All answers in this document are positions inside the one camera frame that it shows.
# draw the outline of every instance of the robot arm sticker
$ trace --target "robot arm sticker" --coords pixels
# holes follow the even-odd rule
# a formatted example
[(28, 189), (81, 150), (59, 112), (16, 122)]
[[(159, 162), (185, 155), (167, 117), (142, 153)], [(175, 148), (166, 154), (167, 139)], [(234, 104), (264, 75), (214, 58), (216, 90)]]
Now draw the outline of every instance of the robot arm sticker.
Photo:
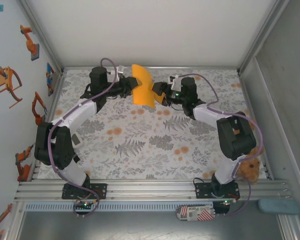
[(34, 44), (32, 39), (30, 38), (28, 33), (32, 33), (32, 29), (30, 27), (24, 27), (20, 25), (20, 32), (25, 36), (26, 38), (26, 48), (31, 53), (31, 61), (34, 61), (39, 58), (39, 43)]
[[(12, 83), (12, 76), (15, 76), (19, 86), (15, 87), (13, 86)], [(20, 80), (19, 75), (16, 73), (15, 70), (11, 69), (9, 66), (2, 68), (0, 66), (0, 87), (4, 85), (4, 88), (0, 90), (0, 93), (2, 93), (3, 91), (7, 90), (11, 96), (14, 98), (14, 100), (16, 100), (16, 102), (14, 104), (12, 104), (9, 108), (12, 108), (14, 105), (16, 105), (17, 103), (22, 101), (22, 98), (19, 98), (16, 96), (15, 94), (15, 90), (17, 90), (18, 88), (20, 88), (22, 86), (22, 82)]]

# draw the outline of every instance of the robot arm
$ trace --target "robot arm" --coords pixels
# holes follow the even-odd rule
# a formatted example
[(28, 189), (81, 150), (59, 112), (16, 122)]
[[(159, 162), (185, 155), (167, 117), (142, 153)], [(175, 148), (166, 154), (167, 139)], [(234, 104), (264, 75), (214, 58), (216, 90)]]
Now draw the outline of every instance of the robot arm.
[[(107, 102), (107, 97), (120, 95), (122, 98), (126, 98), (131, 95), (132, 89), (139, 85), (136, 78), (124, 77), (123, 74), (119, 73), (119, 81), (115, 82), (106, 94), (85, 102), (90, 97), (101, 93), (111, 84), (108, 82), (107, 74), (107, 69), (104, 67), (93, 68), (90, 73), (91, 84), (87, 86), (78, 101), (80, 107), (73, 112), (73, 108), (66, 112), (63, 116), (71, 112), (66, 119), (61, 116), (52, 122), (42, 122), (37, 128), (34, 157), (49, 166), (51, 162), (48, 153), (48, 135), (50, 129), (62, 120), (52, 134), (51, 150), (54, 164), (70, 182), (87, 189), (90, 189), (90, 179), (77, 165), (80, 159), (75, 153), (74, 146), (76, 144), (73, 143), (73, 136), (78, 127), (102, 109)], [(79, 197), (85, 197), (86, 195), (87, 192), (85, 191), (81, 191), (81, 194), (78, 193)]]
[(170, 77), (168, 83), (156, 82), (152, 90), (159, 96), (164, 94), (162, 105), (181, 104), (186, 116), (206, 123), (218, 131), (219, 144), (225, 159), (212, 176), (211, 185), (214, 193), (220, 196), (222, 194), (220, 193), (221, 185), (226, 185), (234, 180), (233, 172), (238, 169), (240, 160), (256, 147), (255, 136), (246, 119), (208, 108), (207, 103), (198, 98), (194, 78), (183, 78), (181, 91), (173, 90), (173, 86), (174, 77)]

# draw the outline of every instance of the white wall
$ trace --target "white wall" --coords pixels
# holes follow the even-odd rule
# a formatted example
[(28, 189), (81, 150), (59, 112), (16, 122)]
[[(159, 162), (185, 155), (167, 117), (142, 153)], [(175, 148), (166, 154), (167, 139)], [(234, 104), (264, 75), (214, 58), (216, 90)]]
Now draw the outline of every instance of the white wall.
[(275, 0), (28, 0), (64, 66), (239, 67)]
[[(46, 68), (49, 59), (40, 46), (40, 57), (31, 61), (26, 47), (26, 38), (20, 32), (20, 25), (29, 27), (17, 1), (0, 0), (3, 12), (0, 12), (0, 66), (11, 67), (22, 81), (22, 87), (15, 90), (21, 102), (9, 109), (15, 100), (8, 91), (0, 93), (0, 214), (15, 197), (18, 182), (18, 171), (15, 165), (15, 154), (21, 153), (36, 139), (37, 125), (32, 114), (32, 101), (37, 91), (46, 107), (50, 108), (53, 95), (48, 97), (46, 84)], [(38, 43), (34, 34), (30, 33), (34, 43)], [(17, 80), (12, 78), (13, 86)], [(37, 112), (44, 114), (37, 105)]]

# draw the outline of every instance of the ventilated metal strip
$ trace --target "ventilated metal strip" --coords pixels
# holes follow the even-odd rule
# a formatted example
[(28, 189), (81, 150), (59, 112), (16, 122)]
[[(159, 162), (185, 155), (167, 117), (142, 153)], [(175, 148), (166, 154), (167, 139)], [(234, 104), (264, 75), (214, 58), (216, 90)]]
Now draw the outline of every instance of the ventilated metal strip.
[[(153, 202), (100, 202), (97, 212), (174, 212), (181, 205), (213, 204), (211, 201), (153, 201)], [(27, 202), (26, 212), (72, 212), (74, 202)], [(78, 209), (77, 212), (89, 212)]]

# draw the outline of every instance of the gray metal panel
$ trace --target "gray metal panel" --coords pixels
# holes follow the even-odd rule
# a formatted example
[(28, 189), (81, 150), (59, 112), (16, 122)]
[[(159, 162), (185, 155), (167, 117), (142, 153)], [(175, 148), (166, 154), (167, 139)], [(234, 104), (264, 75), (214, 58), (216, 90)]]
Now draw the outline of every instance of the gray metal panel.
[(242, 73), (246, 67), (248, 66), (249, 62), (252, 58), (255, 57), (255, 55), (258, 53), (260, 47), (262, 44), (264, 44), (264, 41), (268, 37), (269, 33), (277, 23), (279, 17), (285, 10), (287, 4), (290, 2), (290, 0), (276, 0), (272, 9), (270, 10), (268, 16), (266, 17), (259, 33), (255, 37), (249, 51), (247, 52), (246, 56), (244, 57), (241, 66), (239, 68), (240, 73)]
[(263, 132), (266, 155), (274, 179), (287, 180), (292, 197), (300, 205), (298, 167), (294, 163), (294, 156), (256, 58), (250, 62), (241, 78), (242, 87), (249, 96), (254, 116)]
[(87, 219), (71, 212), (27, 212), (24, 226), (20, 240), (282, 239), (276, 215), (261, 213), (257, 202), (240, 214), (205, 222), (183, 222), (174, 212), (98, 212)]
[(300, 169), (300, 0), (287, 6), (256, 58)]

